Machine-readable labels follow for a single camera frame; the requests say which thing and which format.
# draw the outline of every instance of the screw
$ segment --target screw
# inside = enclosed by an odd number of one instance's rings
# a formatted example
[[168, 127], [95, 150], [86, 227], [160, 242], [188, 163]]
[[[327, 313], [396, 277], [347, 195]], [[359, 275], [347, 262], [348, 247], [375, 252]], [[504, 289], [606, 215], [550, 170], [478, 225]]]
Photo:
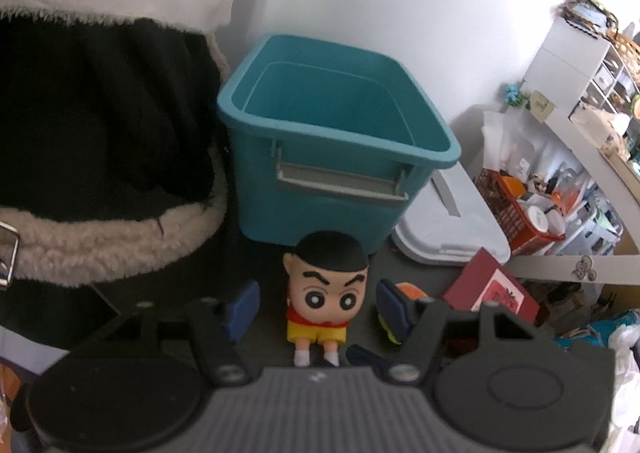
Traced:
[[243, 381], [246, 377], [246, 372], [238, 365], [222, 365], [216, 369], [216, 375], [220, 381], [231, 385]]
[[389, 368], [389, 376], [399, 383], [413, 383], [420, 378], [420, 370], [413, 365], [394, 365]]

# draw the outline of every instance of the figure's eyes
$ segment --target figure's eyes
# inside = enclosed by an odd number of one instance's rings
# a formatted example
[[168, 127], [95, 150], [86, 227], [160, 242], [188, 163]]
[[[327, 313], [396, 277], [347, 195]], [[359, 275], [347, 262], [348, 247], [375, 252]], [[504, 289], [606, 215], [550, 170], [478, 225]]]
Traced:
[[306, 304], [311, 308], [320, 308], [324, 305], [324, 294], [317, 290], [307, 292], [305, 296]]
[[340, 298], [340, 308], [342, 310], [351, 310], [356, 306], [356, 295], [353, 292], [347, 293]]

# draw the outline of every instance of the figure's black hair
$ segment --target figure's black hair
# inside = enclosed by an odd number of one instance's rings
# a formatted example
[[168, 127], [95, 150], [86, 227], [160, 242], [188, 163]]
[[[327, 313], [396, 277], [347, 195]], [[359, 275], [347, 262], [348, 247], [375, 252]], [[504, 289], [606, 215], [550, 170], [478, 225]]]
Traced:
[[311, 233], [298, 242], [293, 253], [309, 265], [327, 271], [354, 273], [369, 265], [360, 243], [340, 231]]

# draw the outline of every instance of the red book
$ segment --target red book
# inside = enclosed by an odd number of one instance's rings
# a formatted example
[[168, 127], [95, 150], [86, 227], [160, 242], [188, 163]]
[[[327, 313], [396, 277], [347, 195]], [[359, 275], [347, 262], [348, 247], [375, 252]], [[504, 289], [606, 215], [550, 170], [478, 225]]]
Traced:
[[497, 301], [527, 323], [538, 314], [538, 303], [507, 273], [500, 263], [481, 248], [442, 299], [458, 310], [478, 310], [484, 301]]

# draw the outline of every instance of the gray handle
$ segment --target gray handle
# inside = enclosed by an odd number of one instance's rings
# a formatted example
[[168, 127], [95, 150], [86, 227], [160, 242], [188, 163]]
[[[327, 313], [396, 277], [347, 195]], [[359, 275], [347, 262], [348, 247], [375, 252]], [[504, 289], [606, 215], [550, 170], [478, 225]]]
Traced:
[[356, 198], [384, 204], [398, 204], [409, 200], [409, 195], [400, 192], [400, 186], [406, 175], [404, 170], [400, 171], [398, 180], [391, 181], [367, 175], [337, 172], [326, 168], [285, 162], [282, 160], [282, 149], [278, 147], [276, 151], [278, 156], [276, 179], [278, 182], [288, 186], [295, 186], [325, 195]]
[[18, 248], [20, 247], [20, 233], [18, 233], [18, 229], [2, 221], [0, 221], [0, 230], [7, 231], [14, 239], [14, 249], [11, 253], [11, 261], [9, 264], [7, 265], [4, 260], [0, 258], [0, 290], [6, 290], [11, 287], [14, 280], [15, 261], [18, 256]]
[[438, 192], [438, 195], [440, 195], [440, 200], [442, 200], [444, 207], [447, 208], [449, 216], [460, 217], [460, 210], [456, 205], [456, 200], [453, 198], [451, 188], [449, 187], [449, 184], [447, 184], [445, 178], [442, 176], [440, 170], [433, 170], [431, 180], [433, 181], [436, 192]]

